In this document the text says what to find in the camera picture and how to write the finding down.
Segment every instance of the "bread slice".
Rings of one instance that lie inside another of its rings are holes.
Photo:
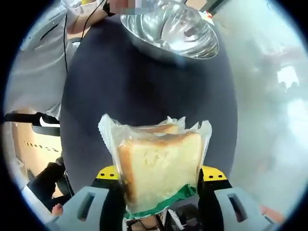
[[[177,124],[164,124],[164,125],[156,125],[152,127],[139,127],[149,133],[166,133],[166,134],[176,134],[179,132],[179,126]]]
[[[118,147],[121,179],[132,213],[155,208],[184,185],[196,186],[201,135],[165,135],[159,141],[124,140]]]

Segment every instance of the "clear plastic wrap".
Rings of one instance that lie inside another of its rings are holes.
[[[126,218],[161,212],[196,193],[212,128],[208,121],[185,129],[185,118],[154,126],[121,125],[103,115],[99,131],[123,185]]]

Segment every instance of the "floor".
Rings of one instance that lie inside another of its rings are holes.
[[[230,181],[287,216],[308,180],[307,54],[286,17],[266,0],[230,0],[213,20],[238,103]],[[60,138],[35,134],[30,125],[14,125],[13,134],[18,158],[35,175],[61,153]]]

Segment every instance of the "person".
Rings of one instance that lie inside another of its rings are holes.
[[[27,184],[33,194],[45,205],[45,207],[53,214],[58,214],[59,210],[72,196],[72,190],[68,179],[64,178],[65,166],[63,158],[59,157],[55,163],[48,163],[47,167],[34,177]],[[56,183],[63,196],[53,198]]]
[[[64,0],[54,1],[33,26],[17,53],[6,89],[5,115],[27,108],[59,120],[67,67],[76,51],[66,34],[83,32],[112,15],[108,3],[93,14],[78,15]],[[50,20],[56,17],[61,17],[60,22],[51,24]]]

